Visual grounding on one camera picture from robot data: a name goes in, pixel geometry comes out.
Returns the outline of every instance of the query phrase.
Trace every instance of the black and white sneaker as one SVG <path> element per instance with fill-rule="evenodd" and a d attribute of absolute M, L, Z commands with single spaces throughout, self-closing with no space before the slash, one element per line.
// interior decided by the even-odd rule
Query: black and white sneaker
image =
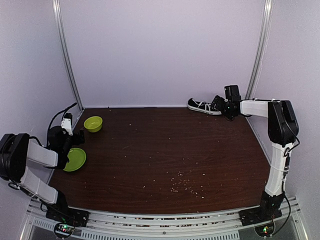
<path fill-rule="evenodd" d="M 189 99 L 188 108 L 190 110 L 202 112 L 209 115 L 221 115 L 221 112 L 215 109 L 211 103 L 205 101 L 195 101 L 193 98 Z"/>

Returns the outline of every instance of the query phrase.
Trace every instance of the white plastic arm segment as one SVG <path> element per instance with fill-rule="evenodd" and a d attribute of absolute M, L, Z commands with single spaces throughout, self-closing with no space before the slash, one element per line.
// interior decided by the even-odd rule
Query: white plastic arm segment
<path fill-rule="evenodd" d="M 45 167 L 58 165 L 58 154 L 55 151 L 46 149 L 33 141 L 29 141 L 27 159 Z"/>
<path fill-rule="evenodd" d="M 25 167 L 25 173 L 21 178 L 19 186 L 50 205 L 57 202 L 57 190 L 41 181 L 41 179 L 34 175 L 27 166 Z"/>
<path fill-rule="evenodd" d="M 280 144 L 272 143 L 272 162 L 269 173 L 269 179 L 265 186 L 265 192 L 270 196 L 278 196 L 282 194 L 282 179 L 286 164 L 285 151 L 292 148 L 293 143 L 288 143 L 285 147 Z"/>
<path fill-rule="evenodd" d="M 240 102 L 240 112 L 243 115 L 268 117 L 268 101 L 244 100 Z"/>

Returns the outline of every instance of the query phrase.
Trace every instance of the green bowl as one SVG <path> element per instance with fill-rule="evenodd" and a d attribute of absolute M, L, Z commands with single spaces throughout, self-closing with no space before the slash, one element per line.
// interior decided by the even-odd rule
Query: green bowl
<path fill-rule="evenodd" d="M 102 128 L 102 118 L 99 116 L 89 117 L 84 122 L 85 129 L 90 133 L 96 133 Z"/>
<path fill-rule="evenodd" d="M 81 148 L 71 148 L 68 153 L 69 162 L 65 165 L 63 169 L 66 172 L 73 172 L 81 168 L 87 159 L 86 152 L 83 151 Z"/>

